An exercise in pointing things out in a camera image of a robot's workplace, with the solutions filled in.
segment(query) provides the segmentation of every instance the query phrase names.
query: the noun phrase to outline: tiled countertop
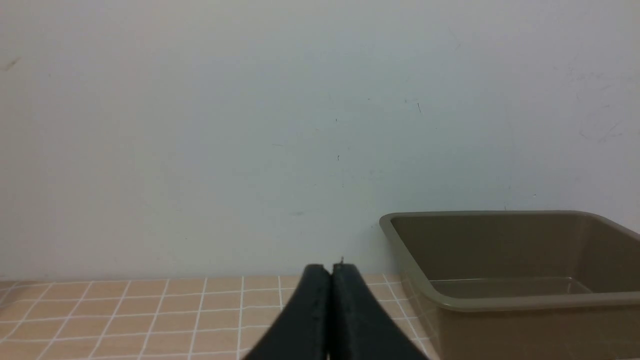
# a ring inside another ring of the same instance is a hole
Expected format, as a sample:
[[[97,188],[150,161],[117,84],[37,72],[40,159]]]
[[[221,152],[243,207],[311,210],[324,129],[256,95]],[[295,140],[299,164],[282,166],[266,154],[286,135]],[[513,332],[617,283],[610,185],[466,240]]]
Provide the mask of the tiled countertop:
[[[437,356],[396,275],[365,275],[400,329]],[[297,276],[0,282],[0,359],[240,359]]]

